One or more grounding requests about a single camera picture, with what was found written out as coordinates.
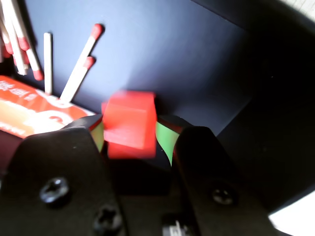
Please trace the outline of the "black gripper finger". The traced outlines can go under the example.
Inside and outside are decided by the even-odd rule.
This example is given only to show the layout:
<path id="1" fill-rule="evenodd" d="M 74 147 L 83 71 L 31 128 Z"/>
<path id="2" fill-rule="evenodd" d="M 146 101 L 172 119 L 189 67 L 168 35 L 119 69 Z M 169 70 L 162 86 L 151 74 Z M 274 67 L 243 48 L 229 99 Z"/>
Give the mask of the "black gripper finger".
<path id="1" fill-rule="evenodd" d="M 83 127 L 31 135 L 0 188 L 3 236 L 126 236 L 112 179 Z"/>
<path id="2" fill-rule="evenodd" d="M 157 121 L 178 135 L 172 163 L 194 235 L 277 235 L 260 200 L 210 128 L 176 116 L 163 115 Z"/>

